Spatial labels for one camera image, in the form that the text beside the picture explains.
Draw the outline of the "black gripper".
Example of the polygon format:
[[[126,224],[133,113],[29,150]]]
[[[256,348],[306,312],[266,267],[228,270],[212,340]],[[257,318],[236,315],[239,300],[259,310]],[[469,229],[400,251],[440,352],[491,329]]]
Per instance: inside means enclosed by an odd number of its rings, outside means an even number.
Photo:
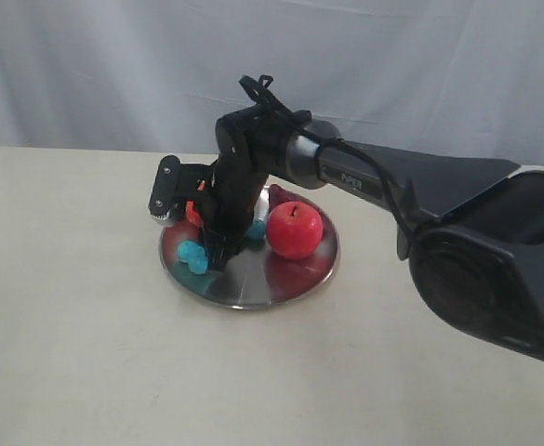
[[[196,202],[203,222],[208,268],[223,272],[240,253],[242,238],[251,226],[255,204],[265,185],[265,174],[230,161],[209,166],[205,187]]]

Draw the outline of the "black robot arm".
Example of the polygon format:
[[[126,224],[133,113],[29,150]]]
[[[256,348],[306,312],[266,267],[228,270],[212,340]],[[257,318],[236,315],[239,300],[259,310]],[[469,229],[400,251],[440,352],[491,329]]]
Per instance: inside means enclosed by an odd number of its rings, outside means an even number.
[[[335,186],[389,211],[396,253],[451,327],[544,361],[544,171],[357,143],[308,111],[219,118],[198,212],[216,265],[245,233],[265,180]]]

